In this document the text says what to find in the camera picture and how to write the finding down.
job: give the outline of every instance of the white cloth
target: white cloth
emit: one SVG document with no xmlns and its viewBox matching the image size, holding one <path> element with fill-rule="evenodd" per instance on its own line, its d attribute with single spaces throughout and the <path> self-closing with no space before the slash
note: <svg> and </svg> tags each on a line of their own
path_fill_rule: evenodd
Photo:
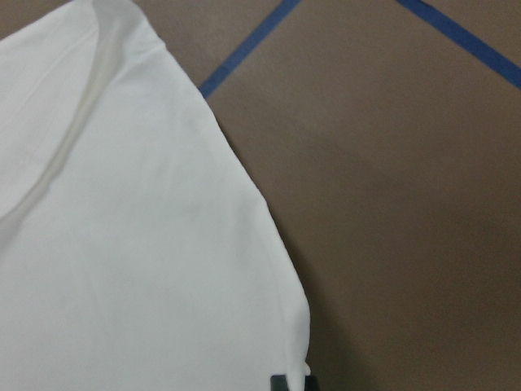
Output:
<svg viewBox="0 0 521 391">
<path fill-rule="evenodd" d="M 264 199 L 132 2 L 0 41 L 0 390 L 301 391 L 308 342 Z"/>
</svg>

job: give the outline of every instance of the blue tape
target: blue tape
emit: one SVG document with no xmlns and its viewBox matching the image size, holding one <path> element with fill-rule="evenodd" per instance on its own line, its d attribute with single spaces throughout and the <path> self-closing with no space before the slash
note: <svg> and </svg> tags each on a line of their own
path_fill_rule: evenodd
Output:
<svg viewBox="0 0 521 391">
<path fill-rule="evenodd" d="M 241 64 L 246 57 L 261 43 L 300 0 L 283 0 L 259 26 L 239 45 L 237 49 L 217 68 L 208 79 L 199 86 L 204 98 L 210 94 Z"/>
<path fill-rule="evenodd" d="M 521 68 L 504 55 L 425 2 L 421 0 L 397 1 L 487 64 L 514 86 L 521 88 Z"/>
</svg>

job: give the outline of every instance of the blue line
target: blue line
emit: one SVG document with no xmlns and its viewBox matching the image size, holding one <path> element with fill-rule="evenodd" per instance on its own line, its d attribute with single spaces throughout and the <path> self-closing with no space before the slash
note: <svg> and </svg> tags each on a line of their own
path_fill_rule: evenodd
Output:
<svg viewBox="0 0 521 391">
<path fill-rule="evenodd" d="M 210 94 L 253 52 L 277 25 L 289 15 L 300 0 L 282 0 L 259 26 L 239 45 L 237 49 L 222 63 L 210 77 L 199 86 L 204 98 Z"/>
<path fill-rule="evenodd" d="M 463 49 L 473 54 L 491 69 L 502 75 L 514 86 L 521 88 L 521 68 L 495 51 L 491 46 L 481 41 L 462 26 L 442 14 L 434 7 L 421 0 L 397 0 L 402 6 L 425 20 L 432 27 L 438 29 L 452 39 Z"/>
</svg>

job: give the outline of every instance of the brown floor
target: brown floor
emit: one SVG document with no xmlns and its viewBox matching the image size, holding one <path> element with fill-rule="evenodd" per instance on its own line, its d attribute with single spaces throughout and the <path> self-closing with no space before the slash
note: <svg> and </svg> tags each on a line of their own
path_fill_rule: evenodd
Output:
<svg viewBox="0 0 521 391">
<path fill-rule="evenodd" d="M 2 0 L 0 36 L 60 3 Z M 278 1 L 137 3 L 199 84 Z M 521 64 L 518 0 L 431 3 Z M 397 2 L 304 0 L 209 103 L 302 279 L 324 391 L 521 389 L 518 89 Z"/>
</svg>

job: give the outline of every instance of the black object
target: black object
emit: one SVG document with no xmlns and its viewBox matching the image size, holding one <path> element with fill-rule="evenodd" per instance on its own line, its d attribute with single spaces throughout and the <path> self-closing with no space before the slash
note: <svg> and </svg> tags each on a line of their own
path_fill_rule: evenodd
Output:
<svg viewBox="0 0 521 391">
<path fill-rule="evenodd" d="M 289 391 L 286 375 L 271 376 L 271 391 Z M 320 391 L 318 380 L 315 376 L 306 376 L 304 391 Z"/>
</svg>

